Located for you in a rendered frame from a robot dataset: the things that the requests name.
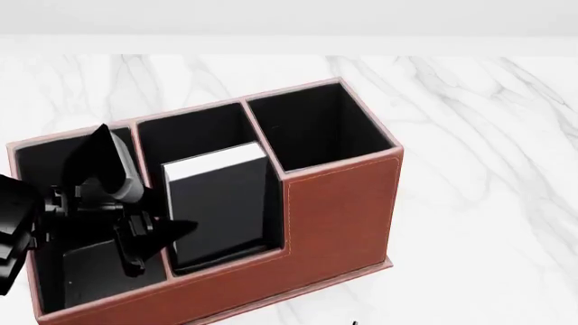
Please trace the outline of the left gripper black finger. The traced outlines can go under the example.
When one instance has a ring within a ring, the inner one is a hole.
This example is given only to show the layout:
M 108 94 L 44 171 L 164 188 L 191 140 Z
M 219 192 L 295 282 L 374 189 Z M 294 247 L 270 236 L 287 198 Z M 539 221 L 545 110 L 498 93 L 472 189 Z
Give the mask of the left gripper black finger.
M 136 278 L 145 273 L 145 262 L 176 240 L 194 232 L 196 221 L 155 220 L 151 230 L 141 218 L 123 218 L 114 225 L 115 242 L 125 274 Z
M 71 152 L 66 159 L 66 186 L 79 186 L 97 178 L 106 192 L 118 192 L 125 183 L 126 170 L 106 124 Z

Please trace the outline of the black book with white pages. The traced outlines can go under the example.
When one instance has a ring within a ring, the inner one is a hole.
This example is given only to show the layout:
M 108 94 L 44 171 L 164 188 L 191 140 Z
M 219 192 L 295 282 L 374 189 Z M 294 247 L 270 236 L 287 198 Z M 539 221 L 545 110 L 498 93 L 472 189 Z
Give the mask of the black book with white pages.
M 267 166 L 256 142 L 163 165 L 169 218 L 197 225 L 172 243 L 175 272 L 227 258 L 263 237 Z

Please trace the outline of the brown leather desk caddy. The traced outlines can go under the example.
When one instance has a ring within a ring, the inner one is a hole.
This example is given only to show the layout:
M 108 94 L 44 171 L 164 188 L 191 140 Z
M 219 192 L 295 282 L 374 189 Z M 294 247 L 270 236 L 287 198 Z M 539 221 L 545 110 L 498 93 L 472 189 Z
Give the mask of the brown leather desk caddy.
M 250 248 L 187 273 L 172 245 L 135 289 L 64 307 L 63 256 L 112 240 L 52 241 L 23 258 L 39 325 L 207 325 L 391 265 L 387 239 L 402 145 L 340 79 L 323 80 L 108 125 L 168 216 L 163 165 L 246 143 L 268 158 L 264 234 Z M 98 126 L 7 146 L 12 175 L 43 195 Z

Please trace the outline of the grey rounded remote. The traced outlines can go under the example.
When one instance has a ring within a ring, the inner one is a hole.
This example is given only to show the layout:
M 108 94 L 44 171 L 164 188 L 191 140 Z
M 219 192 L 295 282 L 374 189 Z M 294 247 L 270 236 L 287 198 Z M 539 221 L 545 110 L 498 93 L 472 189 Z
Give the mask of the grey rounded remote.
M 138 170 L 126 144 L 117 135 L 110 134 L 125 173 L 123 185 L 111 196 L 121 202 L 137 203 L 145 194 L 145 186 L 141 182 Z

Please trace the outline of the black flat box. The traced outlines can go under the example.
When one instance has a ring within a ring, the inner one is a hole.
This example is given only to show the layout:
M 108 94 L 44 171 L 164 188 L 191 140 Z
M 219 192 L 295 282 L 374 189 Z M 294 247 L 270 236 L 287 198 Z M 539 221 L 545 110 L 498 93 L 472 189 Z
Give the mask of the black flat box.
M 125 275 L 113 240 L 67 252 L 63 267 L 65 308 L 135 289 L 136 278 Z

